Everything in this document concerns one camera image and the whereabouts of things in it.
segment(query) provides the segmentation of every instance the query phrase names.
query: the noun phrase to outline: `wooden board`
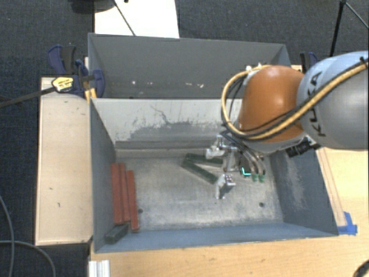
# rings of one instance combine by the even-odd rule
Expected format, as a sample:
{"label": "wooden board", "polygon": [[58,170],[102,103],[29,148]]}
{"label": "wooden board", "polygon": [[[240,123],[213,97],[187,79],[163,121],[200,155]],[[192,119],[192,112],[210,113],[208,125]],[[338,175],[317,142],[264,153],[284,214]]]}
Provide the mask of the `wooden board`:
{"label": "wooden board", "polygon": [[[43,78],[42,89],[51,78]],[[35,244],[87,242],[92,236],[88,105],[75,95],[41,97]]]}

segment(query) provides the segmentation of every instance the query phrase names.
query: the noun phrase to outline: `green led light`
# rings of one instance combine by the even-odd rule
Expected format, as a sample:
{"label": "green led light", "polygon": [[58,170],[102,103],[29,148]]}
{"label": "green led light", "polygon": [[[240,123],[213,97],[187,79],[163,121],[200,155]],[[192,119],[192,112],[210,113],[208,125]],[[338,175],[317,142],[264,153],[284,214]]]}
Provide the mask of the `green led light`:
{"label": "green led light", "polygon": [[251,175],[251,173],[247,173],[244,170],[244,167],[241,167],[241,173],[245,176],[245,177],[249,177]]}

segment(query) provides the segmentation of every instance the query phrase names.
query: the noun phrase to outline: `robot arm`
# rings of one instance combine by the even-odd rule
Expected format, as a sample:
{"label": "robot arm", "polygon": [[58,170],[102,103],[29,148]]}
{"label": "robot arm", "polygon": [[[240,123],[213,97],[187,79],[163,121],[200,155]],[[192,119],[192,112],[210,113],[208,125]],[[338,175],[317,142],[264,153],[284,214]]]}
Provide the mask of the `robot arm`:
{"label": "robot arm", "polygon": [[[243,85],[239,115],[231,121],[227,99]],[[226,130],[206,153],[224,159],[218,198],[234,186],[230,173],[240,165],[263,181],[263,157],[277,151],[292,156],[319,145],[368,149],[368,51],[325,59],[306,74],[285,66],[241,72],[225,85],[221,108]]]}

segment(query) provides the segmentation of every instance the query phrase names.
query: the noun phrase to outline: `wooden table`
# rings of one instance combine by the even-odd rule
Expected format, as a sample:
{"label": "wooden table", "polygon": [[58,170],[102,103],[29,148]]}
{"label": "wooden table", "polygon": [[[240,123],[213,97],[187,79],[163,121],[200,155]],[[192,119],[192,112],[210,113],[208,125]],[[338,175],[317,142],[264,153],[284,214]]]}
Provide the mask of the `wooden table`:
{"label": "wooden table", "polygon": [[368,152],[325,151],[342,207],[358,225],[357,236],[142,252],[92,252],[91,260],[109,259],[112,277],[351,277],[369,259]]}

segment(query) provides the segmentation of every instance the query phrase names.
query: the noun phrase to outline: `dark green object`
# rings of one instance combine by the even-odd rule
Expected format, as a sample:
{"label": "dark green object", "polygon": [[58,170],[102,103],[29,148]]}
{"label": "dark green object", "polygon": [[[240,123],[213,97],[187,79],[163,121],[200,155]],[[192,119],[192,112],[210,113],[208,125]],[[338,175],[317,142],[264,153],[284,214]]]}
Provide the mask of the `dark green object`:
{"label": "dark green object", "polygon": [[123,238],[128,233],[129,225],[128,223],[120,224],[115,226],[105,235],[105,241],[107,244],[117,243],[118,240]]}
{"label": "dark green object", "polygon": [[200,166],[197,166],[195,163],[199,164],[206,164],[210,166],[221,166],[223,161],[222,159],[213,158],[211,160],[207,160],[202,155],[196,155],[196,154],[187,154],[184,157],[184,160],[180,164],[181,167],[184,169],[200,176],[203,178],[206,182],[209,182],[210,184],[215,184],[218,180],[218,177],[207,170],[203,169]]}
{"label": "dark green object", "polygon": [[213,158],[213,159],[207,159],[203,155],[197,155],[197,154],[187,154],[185,159],[192,161],[193,163],[199,163],[203,165],[209,165],[209,166],[222,166],[223,159],[222,158]]}

